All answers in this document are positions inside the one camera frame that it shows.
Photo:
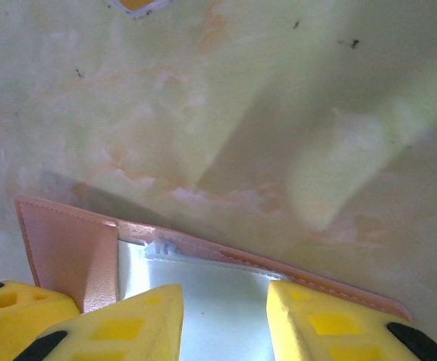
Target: green marble surface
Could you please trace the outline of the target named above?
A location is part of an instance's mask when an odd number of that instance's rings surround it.
[[[437,1],[0,0],[0,279],[27,193],[398,299],[437,340]]]

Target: wallet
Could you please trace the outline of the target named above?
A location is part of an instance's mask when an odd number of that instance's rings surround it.
[[[120,299],[119,243],[146,247],[159,240],[172,244],[181,256],[273,272],[313,290],[411,320],[397,301],[244,250],[46,199],[19,196],[15,204],[36,285],[72,297],[82,312]]]

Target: pink leather cover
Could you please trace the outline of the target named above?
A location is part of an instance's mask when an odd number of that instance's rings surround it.
[[[407,309],[392,299],[170,229],[28,196],[18,197],[16,208],[36,284],[70,295],[85,312],[117,299],[118,238],[136,244],[162,239],[187,256],[279,272],[311,289],[411,320]]]
[[[37,286],[72,297],[82,312],[117,301],[113,219],[28,196],[16,209]]]

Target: yellow foam block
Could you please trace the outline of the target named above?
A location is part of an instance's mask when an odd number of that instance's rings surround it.
[[[13,359],[45,329],[79,314],[61,293],[0,282],[0,361]]]
[[[267,299],[276,361],[417,361],[387,324],[404,320],[286,281]]]
[[[120,0],[120,2],[128,10],[135,11],[151,4],[154,0]]]
[[[177,361],[181,286],[170,284],[55,325],[16,361]]]

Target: white stitching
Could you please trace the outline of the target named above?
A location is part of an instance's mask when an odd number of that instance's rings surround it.
[[[35,270],[35,267],[34,267],[34,256],[33,256],[33,254],[32,254],[32,250],[31,250],[31,245],[30,245],[30,243],[29,243],[29,233],[28,233],[28,227],[26,226],[26,221],[24,220],[24,216],[23,216],[23,208],[21,207],[21,204],[22,204],[22,202],[18,202],[17,203],[17,205],[18,205],[18,217],[20,218],[20,220],[22,220],[22,222],[20,222],[20,223],[22,223],[22,225],[23,225],[23,231],[24,231],[24,237],[25,237],[25,239],[26,239],[26,243],[25,243],[25,246],[26,246],[26,253],[28,253],[29,254],[29,257],[31,258],[29,261],[29,263],[31,264],[30,266],[33,268],[33,276],[35,275],[36,276],[36,279],[37,279],[37,281],[38,281],[38,285],[41,285],[41,281],[39,280],[39,276],[38,276],[38,273],[36,272],[36,270]]]
[[[176,241],[176,239],[167,239],[167,241]],[[254,263],[252,263],[252,262],[249,262],[249,261],[246,261],[246,260],[244,260],[244,259],[239,259],[239,258],[235,258],[235,257],[232,257],[232,256],[226,256],[226,255],[224,255],[224,254],[222,254],[222,253],[220,253],[220,252],[217,252],[217,251],[215,251],[215,250],[210,250],[210,249],[205,248],[205,247],[203,247],[203,246],[200,246],[200,245],[197,245],[197,244],[192,244],[192,243],[190,243],[190,242],[188,242],[188,241],[185,241],[185,240],[182,240],[182,239],[179,239],[179,241],[180,241],[180,242],[183,242],[183,243],[185,243],[185,244],[188,244],[188,245],[190,245],[190,246],[198,247],[198,248],[201,248],[201,249],[206,250],[206,251],[208,251],[208,252],[215,253],[215,254],[217,254],[217,255],[219,255],[219,256],[222,256],[222,257],[225,257],[225,258],[227,258],[227,259],[233,259],[233,260],[235,260],[235,261],[244,262],[244,263],[247,263],[247,264],[249,264],[249,265],[252,265],[253,267],[258,267],[258,268],[265,269],[265,270],[267,270],[267,271],[271,271],[271,272],[273,272],[273,271],[272,271],[271,269],[269,269],[269,268],[263,267],[263,266],[261,266],[261,265],[256,265],[256,264],[254,264]],[[312,286],[314,286],[314,287],[318,287],[318,288],[320,288],[320,289],[322,289],[322,290],[329,291],[329,292],[331,292],[331,293],[339,294],[339,295],[341,295],[341,296],[343,296],[343,297],[345,297],[345,298],[347,298],[347,299],[355,299],[355,300],[357,300],[357,301],[359,301],[359,302],[361,302],[361,303],[363,303],[363,304],[365,304],[365,305],[372,306],[373,308],[375,308],[375,309],[377,309],[377,310],[381,310],[381,311],[383,311],[383,312],[387,312],[387,310],[386,310],[385,308],[382,308],[381,306],[376,305],[375,303],[370,302],[370,301],[367,301],[367,300],[365,300],[365,299],[361,299],[361,298],[359,298],[359,297],[352,296],[352,295],[349,295],[349,294],[347,294],[347,293],[339,292],[339,291],[334,290],[334,289],[332,289],[332,288],[328,288],[328,287],[324,287],[324,286],[319,285],[319,284],[315,284],[314,282],[308,281],[308,280],[303,279],[303,278],[298,278],[298,277],[291,276],[291,275],[286,275],[286,276],[292,278],[292,279],[295,280],[295,281],[299,281],[299,282],[302,282],[302,283],[310,284],[310,285],[312,285]]]
[[[97,223],[97,224],[102,225],[102,226],[111,226],[111,225],[109,225],[109,224],[106,224],[106,223],[103,223],[103,222],[99,222],[99,221],[97,221],[97,220],[91,220],[91,219],[89,219],[89,218],[85,218],[85,217],[77,216],[76,214],[72,214],[72,213],[68,213],[68,212],[60,211],[60,210],[55,209],[55,208],[52,208],[52,207],[46,207],[45,205],[37,205],[37,204],[32,203],[32,202],[20,201],[20,207],[21,207],[21,203],[26,203],[27,205],[33,205],[33,206],[35,206],[35,207],[44,208],[44,209],[47,209],[47,210],[49,210],[49,211],[53,211],[53,212],[60,213],[60,214],[66,214],[67,216],[74,217],[74,218],[78,218],[78,219],[80,219],[80,220],[86,220],[86,221],[88,221],[88,222]]]

